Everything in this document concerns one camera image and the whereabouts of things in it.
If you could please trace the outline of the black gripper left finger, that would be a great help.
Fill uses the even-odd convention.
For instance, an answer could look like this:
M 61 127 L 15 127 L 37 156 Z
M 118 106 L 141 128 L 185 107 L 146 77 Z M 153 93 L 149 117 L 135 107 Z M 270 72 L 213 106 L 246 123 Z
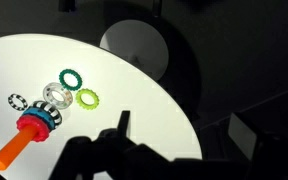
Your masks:
M 119 135 L 122 137 L 128 137 L 130 135 L 130 130 L 129 130 L 130 114 L 131 112 L 128 110 L 123 110 L 121 112 L 118 126 L 117 126 L 117 131 Z

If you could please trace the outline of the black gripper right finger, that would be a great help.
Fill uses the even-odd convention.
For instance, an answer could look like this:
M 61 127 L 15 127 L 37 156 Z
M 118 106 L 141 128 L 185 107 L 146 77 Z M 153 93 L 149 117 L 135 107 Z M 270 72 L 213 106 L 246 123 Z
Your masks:
M 228 135 L 249 161 L 256 158 L 261 136 L 237 113 L 230 115 Z

